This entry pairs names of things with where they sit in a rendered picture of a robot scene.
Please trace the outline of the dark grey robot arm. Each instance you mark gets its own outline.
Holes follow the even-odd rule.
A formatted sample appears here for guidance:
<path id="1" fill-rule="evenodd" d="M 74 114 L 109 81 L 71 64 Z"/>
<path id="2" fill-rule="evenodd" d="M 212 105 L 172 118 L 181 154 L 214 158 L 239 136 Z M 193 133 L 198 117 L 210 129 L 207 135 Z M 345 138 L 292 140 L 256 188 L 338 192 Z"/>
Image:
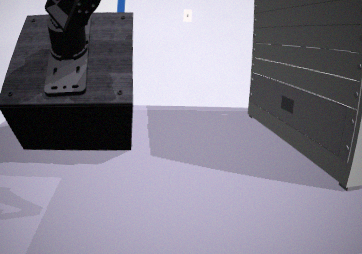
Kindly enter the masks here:
<path id="1" fill-rule="evenodd" d="M 76 96 L 86 92 L 91 14 L 100 2 L 47 0 L 45 10 L 50 15 L 47 25 L 51 44 L 44 86 L 46 96 Z"/>

